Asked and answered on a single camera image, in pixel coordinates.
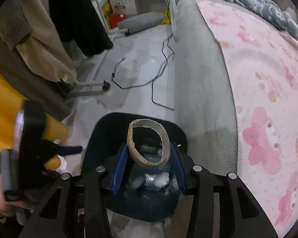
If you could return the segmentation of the person's left hand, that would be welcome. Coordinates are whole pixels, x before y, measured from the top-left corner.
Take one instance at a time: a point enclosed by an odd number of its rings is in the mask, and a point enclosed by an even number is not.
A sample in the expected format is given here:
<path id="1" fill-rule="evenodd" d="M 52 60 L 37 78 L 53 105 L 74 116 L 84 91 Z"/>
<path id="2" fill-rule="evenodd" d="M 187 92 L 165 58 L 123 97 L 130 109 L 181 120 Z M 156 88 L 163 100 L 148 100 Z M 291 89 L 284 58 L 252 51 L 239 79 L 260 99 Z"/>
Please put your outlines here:
<path id="1" fill-rule="evenodd" d="M 0 218 L 1 217 L 12 217 L 15 215 L 15 210 L 17 208 L 23 208 L 30 210 L 33 213 L 36 206 L 26 201 L 14 201 L 7 202 L 4 198 L 4 194 L 1 187 L 1 175 L 0 175 Z"/>

